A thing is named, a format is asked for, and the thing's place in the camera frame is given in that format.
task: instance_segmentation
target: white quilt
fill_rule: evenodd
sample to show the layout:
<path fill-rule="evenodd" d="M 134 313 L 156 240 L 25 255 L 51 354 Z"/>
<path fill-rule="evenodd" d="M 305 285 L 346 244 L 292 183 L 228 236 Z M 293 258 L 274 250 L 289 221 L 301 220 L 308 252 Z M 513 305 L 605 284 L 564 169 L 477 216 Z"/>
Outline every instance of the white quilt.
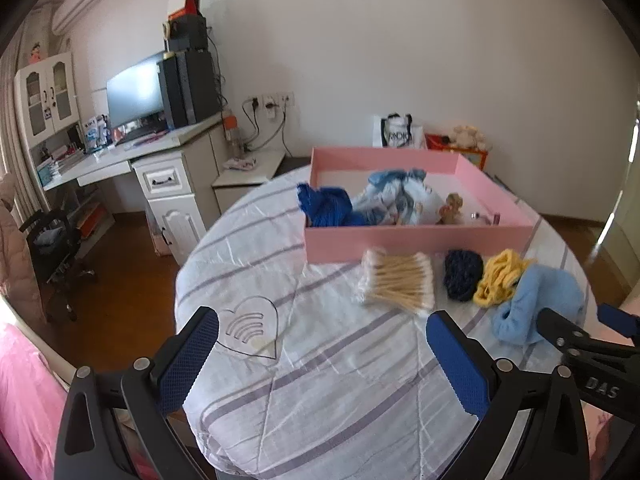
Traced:
<path fill-rule="evenodd" d="M 201 305 L 220 317 L 219 341 L 184 405 L 191 428 L 204 456 L 228 473 L 435 479 L 477 419 L 464 412 L 440 370 L 423 319 L 356 303 L 356 264 L 305 263 L 295 186 L 307 179 L 308 168 L 246 195 L 178 275 L 177 329 Z M 597 323 L 595 301 L 578 261 L 542 218 L 519 205 L 536 222 L 526 256 L 577 278 L 589 331 Z M 491 311 L 450 302 L 442 261 L 433 258 L 436 309 L 446 309 L 494 358 L 538 371 L 558 364 L 548 343 L 502 344 L 491 333 Z M 494 478 L 525 420 L 521 413 Z"/>

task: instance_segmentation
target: bundle of cotton swabs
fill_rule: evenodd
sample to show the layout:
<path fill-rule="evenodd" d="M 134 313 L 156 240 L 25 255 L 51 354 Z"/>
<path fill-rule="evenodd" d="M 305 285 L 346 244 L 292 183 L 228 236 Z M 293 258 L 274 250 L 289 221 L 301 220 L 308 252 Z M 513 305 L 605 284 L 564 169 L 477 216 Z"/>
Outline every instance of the bundle of cotton swabs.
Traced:
<path fill-rule="evenodd" d="M 362 257 L 362 271 L 358 283 L 361 301 L 385 301 L 412 314 L 433 310 L 433 269 L 425 254 L 389 256 L 368 250 Z"/>

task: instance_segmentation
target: black box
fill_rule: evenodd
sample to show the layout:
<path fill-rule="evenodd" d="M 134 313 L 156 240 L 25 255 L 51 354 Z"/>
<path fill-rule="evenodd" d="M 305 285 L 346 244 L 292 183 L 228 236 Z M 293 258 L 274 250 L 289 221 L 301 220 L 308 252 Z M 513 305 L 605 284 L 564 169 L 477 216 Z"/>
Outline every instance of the black box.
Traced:
<path fill-rule="evenodd" d="M 222 111 L 222 98 L 216 91 L 213 60 L 208 50 L 176 52 L 180 86 L 189 124 L 199 123 Z"/>
<path fill-rule="evenodd" d="M 184 108 L 178 60 L 175 56 L 158 62 L 160 92 L 164 105 L 164 116 L 170 129 L 175 130 L 189 124 L 187 111 Z"/>
<path fill-rule="evenodd" d="M 207 20 L 196 14 L 185 14 L 169 23 L 169 52 L 189 50 L 208 50 Z"/>

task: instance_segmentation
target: stuffed animal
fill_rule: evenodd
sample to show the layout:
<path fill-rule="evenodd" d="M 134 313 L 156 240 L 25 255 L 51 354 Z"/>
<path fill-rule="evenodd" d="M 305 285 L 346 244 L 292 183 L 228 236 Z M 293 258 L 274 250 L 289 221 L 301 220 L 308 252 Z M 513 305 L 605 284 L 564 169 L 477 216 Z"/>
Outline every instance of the stuffed animal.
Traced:
<path fill-rule="evenodd" d="M 483 133 L 474 126 L 456 126 L 453 133 L 449 135 L 452 148 L 477 148 L 483 152 L 491 150 L 491 144 L 486 140 Z"/>
<path fill-rule="evenodd" d="M 440 223 L 457 224 L 460 217 L 460 208 L 462 208 L 462 197 L 458 193 L 450 193 L 447 196 L 447 205 L 442 206 L 438 211 Z"/>

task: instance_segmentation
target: pink box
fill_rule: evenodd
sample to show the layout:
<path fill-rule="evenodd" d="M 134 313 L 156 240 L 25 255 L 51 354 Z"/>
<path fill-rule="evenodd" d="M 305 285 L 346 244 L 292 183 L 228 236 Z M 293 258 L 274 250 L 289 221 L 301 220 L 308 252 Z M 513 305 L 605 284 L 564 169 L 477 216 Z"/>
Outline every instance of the pink box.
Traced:
<path fill-rule="evenodd" d="M 478 211 L 500 225 L 477 224 L 367 227 L 309 227 L 305 225 L 306 260 L 310 264 L 356 262 L 365 250 L 384 248 L 390 254 L 443 253 L 468 249 L 491 256 L 510 248 L 522 251 L 533 224 L 511 196 L 494 184 L 466 158 L 451 152 L 393 150 L 391 148 L 315 148 L 311 158 L 312 187 L 343 187 L 354 198 L 367 185 L 373 171 L 427 172 L 425 183 L 445 200 L 450 192 L 463 199 L 462 219 Z"/>

